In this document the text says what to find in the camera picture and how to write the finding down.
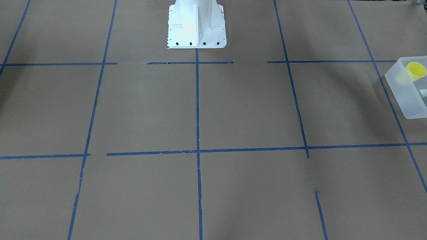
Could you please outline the yellow plastic cup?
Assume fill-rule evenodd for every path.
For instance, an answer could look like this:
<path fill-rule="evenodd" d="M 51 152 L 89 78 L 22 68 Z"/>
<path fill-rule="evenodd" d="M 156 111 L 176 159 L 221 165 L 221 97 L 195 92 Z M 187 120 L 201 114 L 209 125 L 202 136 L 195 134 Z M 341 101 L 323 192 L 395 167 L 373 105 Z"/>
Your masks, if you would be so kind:
<path fill-rule="evenodd" d="M 427 75 L 426 67 L 417 61 L 409 62 L 405 66 L 405 70 L 412 82 L 416 82 Z"/>

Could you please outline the clear plastic storage box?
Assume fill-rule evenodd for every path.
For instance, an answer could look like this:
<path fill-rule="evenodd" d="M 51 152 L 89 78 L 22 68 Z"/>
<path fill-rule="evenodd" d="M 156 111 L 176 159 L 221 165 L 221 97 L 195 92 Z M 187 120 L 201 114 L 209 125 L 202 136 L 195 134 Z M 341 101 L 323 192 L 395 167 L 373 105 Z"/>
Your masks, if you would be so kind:
<path fill-rule="evenodd" d="M 427 117 L 426 98 L 420 94 L 420 89 L 426 89 L 426 76 L 412 82 L 405 70 L 411 61 L 417 61 L 426 67 L 426 56 L 401 57 L 385 73 L 390 89 L 406 119 Z"/>

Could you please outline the white paper label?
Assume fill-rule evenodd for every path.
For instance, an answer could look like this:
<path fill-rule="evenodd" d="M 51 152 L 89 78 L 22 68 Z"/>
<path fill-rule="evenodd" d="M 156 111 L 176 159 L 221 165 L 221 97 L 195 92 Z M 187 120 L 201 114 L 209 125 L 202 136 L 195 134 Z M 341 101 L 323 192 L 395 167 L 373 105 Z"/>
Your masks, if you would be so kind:
<path fill-rule="evenodd" d="M 427 97 L 427 89 L 420 89 L 419 91 L 420 91 L 420 94 L 423 98 Z"/>

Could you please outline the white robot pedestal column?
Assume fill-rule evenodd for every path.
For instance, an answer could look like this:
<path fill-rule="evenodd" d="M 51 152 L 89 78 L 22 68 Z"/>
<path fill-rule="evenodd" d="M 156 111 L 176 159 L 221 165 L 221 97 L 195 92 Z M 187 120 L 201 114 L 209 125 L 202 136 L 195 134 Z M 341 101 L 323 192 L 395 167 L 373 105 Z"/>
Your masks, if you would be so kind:
<path fill-rule="evenodd" d="M 169 6 L 169 49 L 216 49 L 227 46 L 224 8 L 216 0 L 177 0 Z"/>

